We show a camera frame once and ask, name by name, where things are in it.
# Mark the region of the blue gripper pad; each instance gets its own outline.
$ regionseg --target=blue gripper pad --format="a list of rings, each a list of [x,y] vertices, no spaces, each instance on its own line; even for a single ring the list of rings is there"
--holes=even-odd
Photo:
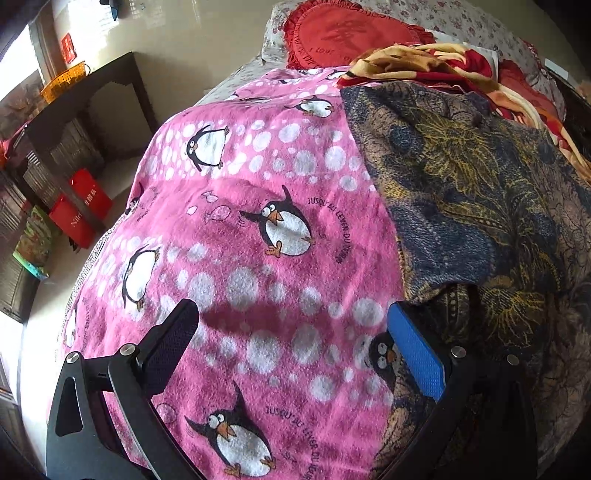
[[[439,401],[445,390],[444,366],[413,321],[396,303],[388,309],[388,332],[423,395]]]

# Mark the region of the pink blanket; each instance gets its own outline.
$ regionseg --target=pink blanket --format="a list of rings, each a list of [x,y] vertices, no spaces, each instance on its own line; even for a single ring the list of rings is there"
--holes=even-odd
[[[371,340],[401,274],[338,75],[273,70],[169,119],[67,313],[64,354],[92,357],[197,303],[152,402],[209,479],[364,479],[381,447],[396,355]]]

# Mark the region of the window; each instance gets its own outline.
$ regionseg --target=window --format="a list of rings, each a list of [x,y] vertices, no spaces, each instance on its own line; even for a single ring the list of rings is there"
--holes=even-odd
[[[0,61],[0,99],[39,69],[29,27],[25,27]]]

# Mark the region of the white polka dot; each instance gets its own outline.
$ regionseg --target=white polka dot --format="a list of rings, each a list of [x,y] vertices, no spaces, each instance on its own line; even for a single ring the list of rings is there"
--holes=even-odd
[[[294,171],[299,176],[310,175],[316,170],[316,159],[314,155],[307,151],[302,150],[297,153],[294,160]]]
[[[203,260],[205,255],[207,255],[207,247],[202,244],[195,244],[189,249],[187,259],[190,262],[198,262]]]
[[[253,157],[250,164],[248,165],[248,170],[250,170],[253,173],[256,173],[257,171],[259,171],[261,169],[262,166],[262,157],[260,155],[257,155],[256,157]]]
[[[344,177],[341,177],[341,179],[339,180],[339,185],[343,190],[346,190],[347,192],[354,192],[355,190],[357,190],[357,180],[355,180],[350,175],[345,175]]]
[[[168,247],[168,251],[166,252],[166,259],[168,260],[168,263],[173,263],[177,259],[179,251],[179,247]]]
[[[312,316],[320,310],[320,292],[314,287],[306,287],[300,294],[300,308],[304,315]]]
[[[281,344],[271,332],[259,330],[250,337],[246,344],[248,364],[261,374],[272,372],[277,367],[280,358]]]
[[[160,297],[156,325],[160,325],[163,321],[165,321],[168,315],[170,315],[170,312],[172,312],[176,306],[177,302],[175,302],[171,297],[168,295],[162,295]]]
[[[262,152],[271,142],[271,132],[261,132],[252,141],[252,148],[255,152]]]
[[[353,305],[353,318],[359,325],[374,327],[384,318],[384,310],[372,299],[359,299]]]
[[[236,175],[236,173],[240,171],[247,160],[248,157],[244,152],[240,152],[238,155],[236,155],[234,161],[228,165],[228,172],[230,175]]]
[[[360,370],[370,370],[369,344],[372,338],[369,335],[361,335],[353,344],[353,361]]]
[[[250,268],[234,270],[226,285],[226,298],[234,310],[247,311],[258,297],[258,280]]]
[[[158,157],[150,157],[150,160],[148,160],[148,173],[150,175],[154,175],[156,173],[157,168],[158,168]]]
[[[339,171],[345,165],[346,154],[341,147],[330,147],[324,154],[324,164],[332,171]]]
[[[320,358],[322,340],[318,330],[309,323],[301,325],[291,340],[291,351],[299,364],[315,364]]]
[[[379,391],[381,385],[382,379],[377,375],[373,375],[365,381],[365,389],[370,395],[375,395]]]
[[[347,383],[352,382],[354,377],[355,377],[355,371],[351,367],[346,367],[343,370],[343,380],[346,381]]]
[[[107,288],[107,282],[106,282],[106,280],[103,280],[102,282],[100,282],[99,288],[96,289],[96,296],[101,298],[103,296],[103,294],[105,293],[106,288]]]
[[[189,138],[192,137],[195,134],[195,125],[193,124],[188,124],[185,125],[185,127],[183,128],[183,137],[185,138]]]
[[[322,403],[326,403],[333,398],[335,394],[334,382],[325,375],[318,375],[310,383],[310,395]]]
[[[261,128],[263,128],[265,126],[265,122],[263,120],[256,120],[252,125],[251,125],[251,130],[260,130]]]
[[[282,158],[273,160],[273,170],[282,171],[285,168],[285,161]]]
[[[215,293],[213,278],[204,272],[200,272],[191,280],[187,297],[193,300],[197,304],[199,312],[203,313],[213,305]]]
[[[279,130],[279,140],[283,143],[293,142],[300,135],[300,126],[298,124],[289,124]]]
[[[209,335],[207,334],[207,329],[205,327],[205,323],[199,322],[199,325],[197,326],[197,330],[193,334],[193,338],[191,338],[191,342],[189,343],[189,345],[192,348],[194,348],[195,350],[198,350],[203,345],[205,345],[205,343],[207,342],[208,336]]]
[[[336,365],[340,362],[339,347],[336,345],[330,345],[329,349],[324,354],[324,361],[328,365]]]
[[[236,342],[230,337],[222,338],[220,342],[220,353],[226,358],[231,358],[236,354]]]
[[[189,272],[187,272],[186,270],[181,270],[178,273],[178,277],[177,277],[177,287],[180,290],[183,290],[187,286],[188,281],[189,281]]]
[[[285,299],[285,285],[283,283],[274,283],[269,287],[269,297],[275,303],[281,303]]]
[[[361,166],[361,160],[359,157],[351,157],[349,159],[349,168],[352,171],[356,171]]]
[[[138,236],[133,237],[131,240],[127,242],[127,251],[131,254],[134,253],[141,244],[142,239]]]
[[[344,313],[343,306],[338,302],[333,302],[329,305],[329,315],[331,318],[340,318]]]
[[[391,407],[394,403],[394,394],[390,391],[384,393],[384,405]]]

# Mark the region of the red sign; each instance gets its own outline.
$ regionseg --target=red sign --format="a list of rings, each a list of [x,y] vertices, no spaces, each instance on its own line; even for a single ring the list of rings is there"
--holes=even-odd
[[[61,52],[67,64],[72,63],[78,56],[72,42],[72,36],[69,33],[61,39]]]

